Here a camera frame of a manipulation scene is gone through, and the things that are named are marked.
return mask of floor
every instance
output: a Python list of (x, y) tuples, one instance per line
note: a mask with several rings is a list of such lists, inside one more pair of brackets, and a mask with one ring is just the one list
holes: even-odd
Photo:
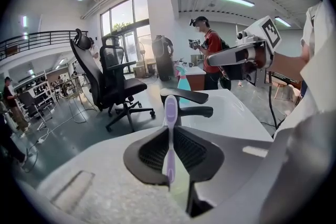
[[(148, 78), (143, 81), (148, 85), (148, 89), (135, 95), (134, 98), (136, 101), (142, 103), (143, 108), (154, 108), (156, 118), (152, 119), (149, 112), (132, 114), (134, 128), (136, 130), (162, 125), (164, 112), (160, 98), (160, 90), (164, 87), (177, 87), (176, 78), (167, 82), (162, 82), (156, 78)], [(276, 88), (274, 87), (272, 89), (272, 96), (274, 96), (275, 92)], [(88, 98), (91, 98), (91, 94), (87, 88), (85, 89), (85, 93)], [(238, 86), (238, 81), (234, 81), (232, 93), (251, 110), (259, 121), (264, 122), (266, 130), (270, 134), (274, 133), (275, 128), (271, 126), (274, 125), (274, 122), (269, 112), (268, 91), (255, 88), (246, 81), (242, 82), (242, 87), (240, 87)], [(28, 182), (35, 188), (39, 182), (53, 170), (89, 146), (107, 139), (126, 135), (130, 132), (127, 117), (124, 117), (113, 125), (112, 132), (108, 133), (105, 129), (105, 125), (111, 121), (111, 118), (108, 116), (107, 110), (102, 112), (98, 110), (85, 110), (91, 107), (91, 104), (83, 94), (82, 100), (83, 105), (79, 99), (75, 100), (78, 108), (73, 100), (70, 101), (70, 106), (72, 112), (76, 115), (75, 119), (77, 121), (83, 121), (84, 117), (86, 119), (85, 123), (78, 124), (74, 122), (71, 118), (67, 101), (61, 99), (54, 107), (55, 110), (52, 114), (52, 119), (47, 121), (49, 131), (53, 131), (44, 137), (45, 141), (42, 144), (37, 144), (32, 147), (41, 136), (47, 133), (47, 130), (36, 131), (40, 121), (32, 122), (30, 131), (25, 137), (20, 138), (17, 134), (13, 135), (14, 142), (23, 152), (25, 152), (26, 148), (32, 147), (30, 150), (31, 156), (24, 166), (24, 169), (22, 170), (16, 165), (13, 166), (14, 173), (18, 179)], [(278, 122), (285, 118), (285, 113), (292, 111), (294, 108), (294, 104), (286, 100), (274, 100), (272, 98), (272, 103)]]

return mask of vr headset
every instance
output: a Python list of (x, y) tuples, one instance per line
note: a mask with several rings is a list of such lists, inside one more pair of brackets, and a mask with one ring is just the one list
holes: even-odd
[(189, 26), (193, 26), (193, 27), (195, 27), (195, 24), (196, 24), (196, 20), (194, 20), (194, 19), (190, 19)]

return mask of chair backrest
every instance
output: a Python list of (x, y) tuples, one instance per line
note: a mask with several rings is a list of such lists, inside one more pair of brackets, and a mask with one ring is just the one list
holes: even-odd
[(35, 104), (35, 99), (29, 92), (23, 92), (18, 96), (20, 102), (25, 105), (28, 115), (33, 116), (36, 113), (36, 109), (32, 104)]
[[(106, 73), (106, 70), (109, 67), (119, 65), (122, 63), (124, 57), (124, 49), (120, 46), (102, 46), (99, 51), (101, 66), (103, 67), (103, 73)], [(117, 81), (114, 75), (114, 72), (110, 72), (106, 76), (106, 87), (116, 87)]]
[(35, 99), (30, 95), (29, 92), (23, 92), (18, 96), (20, 102), (24, 104), (26, 107), (35, 103)]
[(105, 80), (102, 72), (96, 65), (91, 52), (91, 41), (87, 36), (81, 34), (79, 29), (76, 29), (78, 35), (74, 40), (70, 40), (70, 45), (75, 57), (84, 70), (90, 84), (93, 103), (101, 107), (101, 99), (105, 91)]

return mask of cable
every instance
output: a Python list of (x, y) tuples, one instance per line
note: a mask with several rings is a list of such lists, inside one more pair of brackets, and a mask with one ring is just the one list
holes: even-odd
[[(35, 144), (32, 145), (32, 146), (28, 149), (28, 151), (27, 151), (27, 158), (28, 158), (28, 156), (29, 156), (29, 152), (30, 152), (30, 150), (31, 150), (34, 146), (36, 146), (36, 145), (39, 143), (40, 139), (42, 139), (42, 138), (45, 137), (45, 136), (48, 137), (48, 135), (49, 135), (51, 132), (53, 132), (56, 128), (60, 127), (60, 126), (61, 126), (62, 124), (64, 124), (64, 123), (68, 122), (68, 121), (71, 120), (72, 118), (73, 118), (73, 117), (71, 117), (71, 118), (67, 119), (66, 121), (62, 122), (61, 124), (57, 125), (57, 126), (56, 126), (54, 129), (52, 129), (51, 131), (49, 131), (49, 128), (47, 128), (47, 133), (44, 134), (44, 135), (42, 135), (42, 136), (35, 142)], [(31, 166), (30, 169), (24, 169), (24, 172), (25, 172), (25, 173), (30, 173), (30, 172), (34, 169), (35, 164), (36, 164), (36, 162), (37, 162), (37, 158), (38, 158), (38, 149), (36, 149), (36, 158), (35, 158), (35, 161), (34, 161), (33, 165)]]
[(35, 159), (33, 165), (31, 166), (30, 169), (24, 169), (25, 173), (30, 173), (30, 172), (34, 169), (35, 164), (36, 164), (36, 162), (37, 162), (37, 157), (38, 157), (38, 150), (36, 150), (36, 159)]
[(140, 81), (142, 81), (143, 83), (145, 83), (146, 85), (149, 85), (149, 84), (152, 84), (152, 83), (155, 83), (157, 81), (157, 77), (154, 81), (150, 82), (150, 83), (146, 83), (147, 80), (150, 80), (151, 78), (153, 78), (155, 76), (155, 74), (149, 78), (146, 78), (146, 79), (139, 79)]
[(260, 123), (262, 123), (262, 124), (267, 124), (267, 125), (269, 125), (269, 126), (275, 127), (274, 125), (269, 124), (269, 123), (267, 123), (267, 122), (263, 122), (263, 121), (261, 121)]
[(277, 120), (276, 120), (275, 115), (274, 115), (274, 111), (273, 111), (273, 107), (272, 107), (272, 100), (271, 100), (271, 94), (272, 94), (272, 72), (268, 72), (268, 82), (271, 83), (271, 85), (269, 86), (269, 90), (268, 90), (268, 103), (269, 103), (269, 108), (271, 109), (272, 117), (273, 117), (273, 120), (274, 120), (275, 129), (277, 129), (278, 128)]

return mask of chair headrest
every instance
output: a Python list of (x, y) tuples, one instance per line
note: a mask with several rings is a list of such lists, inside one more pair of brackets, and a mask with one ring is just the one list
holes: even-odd
[(80, 29), (77, 28), (76, 32), (78, 34), (76, 36), (76, 37), (78, 37), (78, 41), (77, 41), (76, 45), (79, 48), (83, 49), (83, 50), (90, 49), (90, 47), (91, 47), (91, 40), (87, 36), (82, 35), (82, 32), (81, 32)]

